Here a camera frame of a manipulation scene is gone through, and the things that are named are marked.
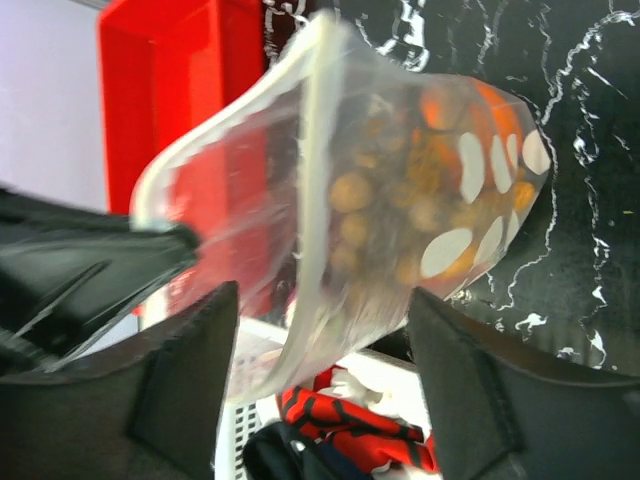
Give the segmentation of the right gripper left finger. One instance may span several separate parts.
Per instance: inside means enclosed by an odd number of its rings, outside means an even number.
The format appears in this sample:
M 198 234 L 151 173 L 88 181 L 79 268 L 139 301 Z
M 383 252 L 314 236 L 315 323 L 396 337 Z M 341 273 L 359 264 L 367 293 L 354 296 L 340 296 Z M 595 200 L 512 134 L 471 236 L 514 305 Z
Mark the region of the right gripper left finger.
M 1 380 L 5 479 L 210 479 L 238 323 L 227 282 L 60 370 Z

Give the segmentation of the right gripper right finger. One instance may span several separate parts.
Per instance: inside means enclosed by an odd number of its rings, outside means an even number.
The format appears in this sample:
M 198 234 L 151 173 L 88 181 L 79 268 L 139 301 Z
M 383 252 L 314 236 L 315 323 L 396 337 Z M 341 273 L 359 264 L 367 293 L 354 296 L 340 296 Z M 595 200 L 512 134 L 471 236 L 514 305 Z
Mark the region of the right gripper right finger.
M 638 478 L 638 378 L 557 358 L 422 289 L 408 332 L 444 478 Z

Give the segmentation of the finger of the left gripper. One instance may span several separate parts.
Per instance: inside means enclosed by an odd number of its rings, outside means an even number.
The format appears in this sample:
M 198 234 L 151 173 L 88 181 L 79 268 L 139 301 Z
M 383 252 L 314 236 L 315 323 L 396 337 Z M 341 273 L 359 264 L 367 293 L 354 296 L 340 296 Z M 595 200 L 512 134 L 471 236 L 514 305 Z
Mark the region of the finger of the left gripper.
M 183 224 L 136 231 L 98 213 L 1 190 L 1 371 L 54 371 L 195 265 Z

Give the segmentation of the clear zip top bag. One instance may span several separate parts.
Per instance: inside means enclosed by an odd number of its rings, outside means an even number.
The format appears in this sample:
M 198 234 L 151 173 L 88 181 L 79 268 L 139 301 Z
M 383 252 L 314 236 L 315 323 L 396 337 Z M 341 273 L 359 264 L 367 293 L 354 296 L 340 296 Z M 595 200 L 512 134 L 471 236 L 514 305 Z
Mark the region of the clear zip top bag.
M 527 105 L 498 89 L 522 146 L 494 135 L 485 155 L 466 132 L 461 184 L 444 184 L 420 98 L 446 78 L 465 76 L 408 72 L 316 13 L 259 81 L 139 178 L 133 226 L 180 222 L 200 239 L 197 264 L 144 303 L 142 326 L 236 282 L 227 396 L 247 403 L 399 328 L 415 287 L 447 299 L 490 270 L 551 161 Z

